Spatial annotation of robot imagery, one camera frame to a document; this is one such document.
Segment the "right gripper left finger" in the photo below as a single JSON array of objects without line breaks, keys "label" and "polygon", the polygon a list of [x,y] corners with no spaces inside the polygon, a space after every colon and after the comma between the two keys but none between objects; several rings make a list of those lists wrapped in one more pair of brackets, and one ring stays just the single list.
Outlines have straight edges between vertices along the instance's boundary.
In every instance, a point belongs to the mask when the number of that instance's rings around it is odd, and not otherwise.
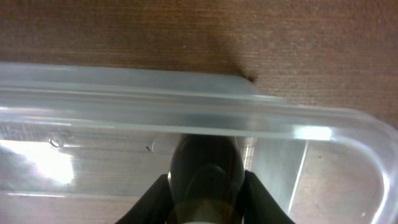
[{"label": "right gripper left finger", "polygon": [[167,174],[162,174],[116,224],[165,224],[173,209]]}]

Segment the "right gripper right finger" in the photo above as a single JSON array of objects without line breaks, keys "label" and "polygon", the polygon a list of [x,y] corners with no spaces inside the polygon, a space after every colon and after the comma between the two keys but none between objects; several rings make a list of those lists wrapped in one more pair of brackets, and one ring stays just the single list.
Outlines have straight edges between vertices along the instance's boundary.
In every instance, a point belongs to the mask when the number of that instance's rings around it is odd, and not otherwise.
[{"label": "right gripper right finger", "polygon": [[242,191],[244,224],[294,224],[255,173],[245,172]]}]

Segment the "dark brown syrup bottle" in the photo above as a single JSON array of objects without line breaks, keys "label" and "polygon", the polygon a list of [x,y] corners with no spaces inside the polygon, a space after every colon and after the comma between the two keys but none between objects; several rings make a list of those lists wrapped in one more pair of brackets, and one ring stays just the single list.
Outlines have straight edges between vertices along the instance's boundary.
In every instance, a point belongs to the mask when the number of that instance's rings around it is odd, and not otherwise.
[{"label": "dark brown syrup bottle", "polygon": [[172,156],[168,223],[241,223],[244,166],[236,138],[181,136]]}]

